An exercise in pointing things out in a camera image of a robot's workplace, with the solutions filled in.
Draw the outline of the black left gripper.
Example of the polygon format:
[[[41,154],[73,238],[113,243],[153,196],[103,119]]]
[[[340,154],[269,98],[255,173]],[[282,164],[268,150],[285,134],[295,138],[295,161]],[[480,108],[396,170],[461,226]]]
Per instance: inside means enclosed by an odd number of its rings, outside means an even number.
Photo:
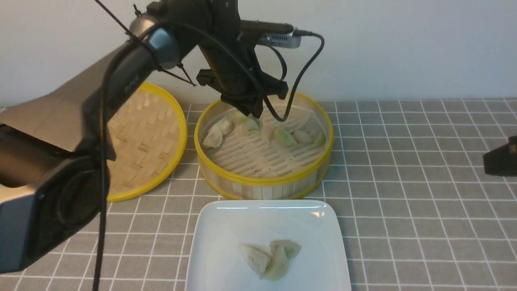
[[[209,69],[201,70],[197,80],[221,93],[222,101],[231,104],[244,116],[260,118],[263,113],[262,95],[248,77],[251,73],[264,92],[285,99],[288,85],[264,73],[258,62],[255,46],[266,34],[288,34],[286,23],[242,20],[236,0],[209,0],[212,15],[208,32],[219,44],[205,38],[200,50]]]

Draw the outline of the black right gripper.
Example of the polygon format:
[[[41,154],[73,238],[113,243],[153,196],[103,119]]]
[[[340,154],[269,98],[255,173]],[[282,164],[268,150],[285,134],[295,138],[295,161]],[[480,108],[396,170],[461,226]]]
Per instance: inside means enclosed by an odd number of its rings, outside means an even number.
[[[506,144],[483,155],[484,173],[498,177],[517,176],[517,137],[508,137]]]

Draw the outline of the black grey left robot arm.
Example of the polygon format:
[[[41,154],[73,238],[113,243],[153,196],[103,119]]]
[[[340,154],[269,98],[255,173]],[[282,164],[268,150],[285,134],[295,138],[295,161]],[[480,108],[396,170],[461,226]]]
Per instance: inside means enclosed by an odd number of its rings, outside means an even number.
[[[291,24],[240,18],[236,0],[159,0],[136,11],[125,41],[45,96],[1,113],[1,273],[20,272],[105,215],[115,160],[107,122],[154,71],[199,47],[196,80],[245,115],[288,85],[263,72],[255,46],[281,46]]]

